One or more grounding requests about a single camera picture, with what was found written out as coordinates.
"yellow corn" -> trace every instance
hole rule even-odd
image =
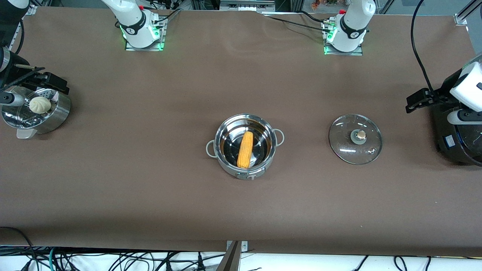
[[[253,152],[253,133],[246,131],[242,136],[240,152],[238,154],[238,167],[249,168],[251,153]]]

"pot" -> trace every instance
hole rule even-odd
[[[249,168],[237,167],[237,159],[242,137],[250,131],[254,135],[253,152]],[[278,143],[275,132],[282,136]],[[284,134],[273,129],[265,120],[251,114],[239,114],[225,120],[216,132],[214,140],[206,144],[206,153],[217,158],[221,167],[238,179],[254,180],[261,177],[273,162],[277,147],[284,142]],[[213,144],[214,155],[209,153],[209,145]]]
[[[29,139],[35,134],[44,134],[59,127],[70,112],[70,98],[60,91],[40,88],[32,91],[25,87],[14,87],[10,93],[20,97],[16,106],[1,106],[2,118],[9,126],[17,129],[17,138]],[[28,105],[35,97],[50,100],[51,109],[44,114],[32,112]]]

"steamed bun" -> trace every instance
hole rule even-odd
[[[30,101],[28,108],[34,113],[43,114],[50,110],[52,104],[50,103],[49,99],[44,97],[35,97]]]

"white floor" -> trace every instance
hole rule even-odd
[[[219,252],[206,252],[203,257],[219,255]],[[197,261],[196,252],[184,252],[176,255],[174,260],[194,260]],[[164,258],[166,253],[154,253],[155,258]],[[216,266],[222,257],[214,258],[204,262],[206,267]],[[253,271],[258,268],[260,271],[353,271],[363,259],[363,256],[336,256],[336,255],[295,255],[295,254],[264,254],[264,253],[244,253],[242,255],[240,271]],[[104,256],[79,256],[71,259],[72,263],[79,271],[107,271],[109,267],[119,259],[117,255]],[[424,271],[428,261],[426,257],[403,257],[408,271]],[[0,257],[0,271],[18,271],[28,258],[25,256]],[[172,263],[174,271],[179,271],[190,263]],[[187,271],[195,270],[193,266]],[[149,269],[146,263],[136,262],[130,271],[153,270],[155,266],[150,263]],[[29,270],[36,270],[34,263]],[[369,256],[363,264],[361,271],[396,271],[393,257],[388,256]],[[458,258],[432,258],[429,271],[481,271],[482,260],[478,259],[458,259]],[[49,268],[41,265],[41,271],[50,271]]]

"brown table surface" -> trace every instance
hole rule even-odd
[[[182,11],[148,53],[124,51],[108,9],[39,8],[20,55],[65,78],[73,107],[31,140],[0,124],[0,225],[48,246],[480,256],[481,171],[436,152],[428,110],[405,113],[426,86],[410,20],[373,17],[364,56],[346,57],[254,12]],[[415,36],[435,87],[474,56],[452,17],[418,18]],[[245,112],[286,135],[255,181],[204,151]],[[347,113],[380,128],[373,163],[332,152],[328,129]],[[0,231],[0,244],[23,242]]]

